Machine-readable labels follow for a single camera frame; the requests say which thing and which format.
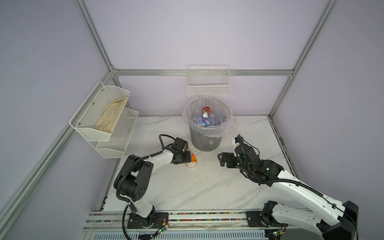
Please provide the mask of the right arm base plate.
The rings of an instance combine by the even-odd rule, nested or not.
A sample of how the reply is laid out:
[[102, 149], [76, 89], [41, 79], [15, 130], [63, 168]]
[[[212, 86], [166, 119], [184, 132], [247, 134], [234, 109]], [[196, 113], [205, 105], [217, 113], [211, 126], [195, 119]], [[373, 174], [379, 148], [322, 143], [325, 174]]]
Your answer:
[[246, 220], [249, 227], [284, 227], [287, 225], [278, 223], [271, 214], [263, 214], [262, 211], [247, 211]]

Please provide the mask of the clear bottle white cap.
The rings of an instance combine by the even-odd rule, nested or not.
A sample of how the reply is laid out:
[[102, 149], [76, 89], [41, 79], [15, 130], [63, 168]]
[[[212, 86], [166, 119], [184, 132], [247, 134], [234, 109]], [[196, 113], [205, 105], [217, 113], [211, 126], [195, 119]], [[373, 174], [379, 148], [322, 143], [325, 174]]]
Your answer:
[[227, 117], [226, 116], [216, 116], [215, 117], [215, 125], [216, 126], [219, 126], [223, 123], [225, 123], [227, 121]]

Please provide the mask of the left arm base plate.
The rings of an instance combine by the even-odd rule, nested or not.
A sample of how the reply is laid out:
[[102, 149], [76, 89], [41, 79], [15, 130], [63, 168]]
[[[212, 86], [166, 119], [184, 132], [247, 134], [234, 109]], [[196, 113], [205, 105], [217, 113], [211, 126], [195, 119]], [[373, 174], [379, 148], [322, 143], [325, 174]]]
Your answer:
[[127, 223], [128, 229], [160, 229], [169, 220], [169, 213], [155, 212], [147, 218], [130, 213]]

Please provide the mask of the crushed bottle blue label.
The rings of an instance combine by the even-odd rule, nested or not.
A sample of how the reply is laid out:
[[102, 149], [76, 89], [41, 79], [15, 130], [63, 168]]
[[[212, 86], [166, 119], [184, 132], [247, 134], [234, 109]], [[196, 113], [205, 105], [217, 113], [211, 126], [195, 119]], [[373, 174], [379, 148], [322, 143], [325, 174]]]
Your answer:
[[215, 118], [212, 118], [212, 117], [204, 118], [203, 116], [198, 116], [196, 118], [193, 118], [193, 123], [203, 128], [212, 127], [216, 125]]

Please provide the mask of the orange label juice bottle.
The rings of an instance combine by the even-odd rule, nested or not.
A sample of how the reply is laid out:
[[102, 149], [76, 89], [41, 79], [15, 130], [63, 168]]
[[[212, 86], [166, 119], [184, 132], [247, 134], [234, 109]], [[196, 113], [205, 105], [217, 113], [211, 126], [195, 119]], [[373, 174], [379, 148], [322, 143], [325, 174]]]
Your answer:
[[194, 168], [198, 164], [197, 159], [194, 154], [191, 154], [191, 161], [186, 163], [188, 168]]

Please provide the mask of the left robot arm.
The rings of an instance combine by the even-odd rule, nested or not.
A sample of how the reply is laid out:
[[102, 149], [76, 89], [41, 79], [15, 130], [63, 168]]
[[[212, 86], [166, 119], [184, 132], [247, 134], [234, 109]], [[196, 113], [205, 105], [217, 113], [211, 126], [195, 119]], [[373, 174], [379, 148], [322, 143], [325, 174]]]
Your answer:
[[187, 141], [169, 135], [159, 135], [159, 139], [158, 152], [143, 157], [128, 156], [113, 184], [117, 199], [126, 202], [131, 212], [141, 218], [148, 218], [155, 211], [146, 196], [153, 171], [192, 161]]

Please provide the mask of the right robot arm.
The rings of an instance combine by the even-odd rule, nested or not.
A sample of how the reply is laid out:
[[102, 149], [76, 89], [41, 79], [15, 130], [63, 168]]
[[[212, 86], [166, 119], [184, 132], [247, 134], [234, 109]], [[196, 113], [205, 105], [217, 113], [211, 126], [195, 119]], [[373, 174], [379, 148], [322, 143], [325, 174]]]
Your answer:
[[282, 235], [287, 226], [295, 226], [324, 240], [359, 239], [359, 207], [355, 203], [333, 199], [294, 177], [278, 163], [261, 159], [260, 151], [241, 135], [234, 138], [233, 144], [232, 153], [218, 154], [222, 167], [238, 169], [251, 182], [279, 190], [307, 207], [304, 211], [267, 201], [260, 212], [259, 224], [265, 228], [282, 226], [271, 237]]

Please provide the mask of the red cap round bottle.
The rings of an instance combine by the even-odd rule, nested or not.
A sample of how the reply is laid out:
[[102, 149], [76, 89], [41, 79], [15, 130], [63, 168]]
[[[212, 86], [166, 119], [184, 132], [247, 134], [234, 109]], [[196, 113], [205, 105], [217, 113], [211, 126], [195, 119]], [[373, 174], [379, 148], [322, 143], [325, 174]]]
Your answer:
[[205, 107], [203, 107], [203, 109], [202, 109], [202, 116], [203, 116], [203, 118], [208, 118], [209, 117], [209, 115], [211, 114], [211, 108], [210, 108], [210, 106], [205, 106]]

